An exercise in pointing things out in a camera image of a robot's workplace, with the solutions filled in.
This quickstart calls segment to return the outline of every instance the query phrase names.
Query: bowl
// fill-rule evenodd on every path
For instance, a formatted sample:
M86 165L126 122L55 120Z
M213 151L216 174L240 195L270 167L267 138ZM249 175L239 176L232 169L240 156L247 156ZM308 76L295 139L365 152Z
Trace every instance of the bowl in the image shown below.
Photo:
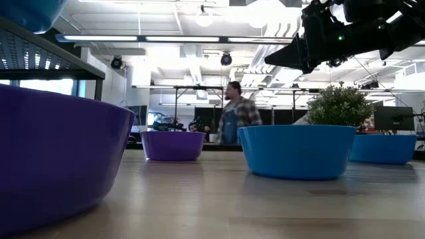
M205 133L182 131L141 132L146 159L194 161L201 154Z
M114 183L134 116L103 102L0 85L0 237L98 204Z
M248 168L257 175L326 180L345 172L356 129L333 125L263 125L239 129Z
M412 160L416 135L356 135L350 161L403 165Z

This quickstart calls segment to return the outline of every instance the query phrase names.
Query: ceiling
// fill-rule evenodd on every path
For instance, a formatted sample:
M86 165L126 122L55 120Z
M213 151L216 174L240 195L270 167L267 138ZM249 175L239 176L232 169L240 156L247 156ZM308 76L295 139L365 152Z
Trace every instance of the ceiling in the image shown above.
M205 5L206 13L201 13L201 4ZM137 4L69 0L54 27L65 34L87 35L292 37L303 31L300 11L301 8L287 8L278 0L257 0L246 7L229 7L229 0L173 3L158 0ZM264 64L264 56L278 50L276 46L198 44L200 52L195 60L182 54L182 44L102 43L89 46L93 52L100 49L103 54L95 56L103 60L111 59L112 54L105 52L112 49L144 49L143 57L149 62L151 79L156 85L176 84L176 79L186 84L187 81L190 83L191 76L200 74L208 85L221 85L221 79L226 78L240 80L243 85L251 87L288 87L298 83L300 87L324 88L330 82L365 82L370 79L367 78L370 74L376 73L381 82L390 86L395 72L411 65L412 61L425 59L425 47L410 47L396 52L386 61L379 59L377 51L368 52L357 55L357 60L352 58L338 68L329 69L322 64L313 73L302 76L293 70ZM221 66L223 52L231 53L232 65ZM123 59L131 64L132 59L138 57L135 54L123 56Z

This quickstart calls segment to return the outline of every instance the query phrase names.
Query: security camera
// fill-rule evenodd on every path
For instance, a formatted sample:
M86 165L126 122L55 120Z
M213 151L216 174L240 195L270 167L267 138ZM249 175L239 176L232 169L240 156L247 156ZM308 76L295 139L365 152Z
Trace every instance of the security camera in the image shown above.
M230 53L223 53L220 62L222 66L230 66L232 64L232 57L230 56Z
M111 61L111 67L116 70L124 68L124 62L122 61L122 56L114 56L114 59Z

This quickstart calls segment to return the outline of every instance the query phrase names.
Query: potted plant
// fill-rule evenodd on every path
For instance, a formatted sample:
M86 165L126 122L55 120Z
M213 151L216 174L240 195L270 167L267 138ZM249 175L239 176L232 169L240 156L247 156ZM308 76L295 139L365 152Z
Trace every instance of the potted plant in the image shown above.
M309 102L309 125L264 125L240 130L250 170L279 178L324 180L346 169L356 127L372 112L354 88L328 87Z

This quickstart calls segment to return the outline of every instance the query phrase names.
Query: black cable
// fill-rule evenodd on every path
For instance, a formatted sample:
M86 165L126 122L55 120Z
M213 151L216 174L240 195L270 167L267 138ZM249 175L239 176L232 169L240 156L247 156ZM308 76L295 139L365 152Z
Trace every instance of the black cable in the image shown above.
M388 88L386 88L385 86L384 86L384 84L382 84L379 80L378 80L378 78L377 77L375 77L371 72L369 72L367 69L366 69L366 67L365 66L363 66L363 64L361 64L361 62L354 56L353 57L360 65L361 65L361 67L363 67L363 69L365 69L366 70L366 72L367 73L369 73L369 75L370 76L372 76L387 92L390 92L390 94L392 94L392 96L394 96L398 101L400 101L402 104L404 104L406 107L410 107L410 106L408 106L406 103L404 103L399 97L397 97L394 93L392 93L391 92L391 90L389 90ZM425 131L424 131L424 128L422 127L422 124L420 123L420 120L421 120L421 118L419 118L419 116L418 116L418 113L416 113L414 110L413 110L413 108L412 108L412 111L413 111L413 114L415 114L416 115L416 117L418 117L418 119L419 119L419 125L420 125L420 128L421 128L421 130L422 130L422 136L424 136L425 135Z

